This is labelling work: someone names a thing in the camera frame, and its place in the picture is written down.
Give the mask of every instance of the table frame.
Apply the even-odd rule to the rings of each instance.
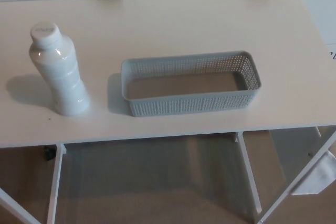
[[[253,219],[255,223],[262,224],[270,216],[270,214],[281,204],[281,202],[286,198],[286,196],[291,193],[291,191],[304,178],[304,176],[309,172],[309,170],[314,167],[314,165],[320,160],[323,154],[328,151],[328,148],[335,142],[336,126],[328,127],[326,132],[322,136],[320,135],[319,139],[316,139],[316,146],[313,146],[311,150],[311,152],[313,153],[311,160],[308,161],[308,163],[304,166],[304,168],[300,171],[300,173],[291,182],[288,182],[287,185],[281,189],[280,193],[277,195],[275,199],[273,199],[271,204],[269,204],[264,209],[261,208],[261,203],[258,196],[258,190],[254,180],[250,160],[248,157],[243,132],[237,132],[234,139],[238,143],[240,153],[242,156],[241,158],[245,167],[250,195],[253,201],[252,205],[254,207],[254,209],[252,209],[254,215]],[[66,154],[66,152],[67,150],[64,144],[57,144],[55,167],[49,200],[47,224],[55,223],[62,158],[63,155]],[[7,209],[11,214],[16,216],[24,224],[40,224],[40,222],[36,220],[35,217],[33,217],[29,212],[27,212],[20,204],[18,204],[12,197],[10,197],[10,195],[5,193],[1,188],[0,188],[0,205],[3,206],[5,209]]]

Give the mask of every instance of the white table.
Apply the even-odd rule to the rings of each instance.
[[[262,222],[336,139],[333,127],[318,136],[314,156],[261,211],[242,133],[336,125],[335,66],[301,0],[53,0],[0,3],[0,9],[0,147],[60,147],[48,223],[55,218],[67,143],[237,132],[255,218]],[[67,118],[51,109],[48,89],[30,61],[29,30],[41,20],[55,22],[75,43],[92,98],[81,116]],[[251,53],[262,83],[248,108],[129,116],[120,93],[125,59],[235,50]],[[0,198],[24,223],[38,223],[3,191]]]

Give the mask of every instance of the plastic basket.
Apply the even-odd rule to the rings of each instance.
[[[245,51],[130,59],[122,63],[121,82],[134,116],[240,109],[261,87]]]

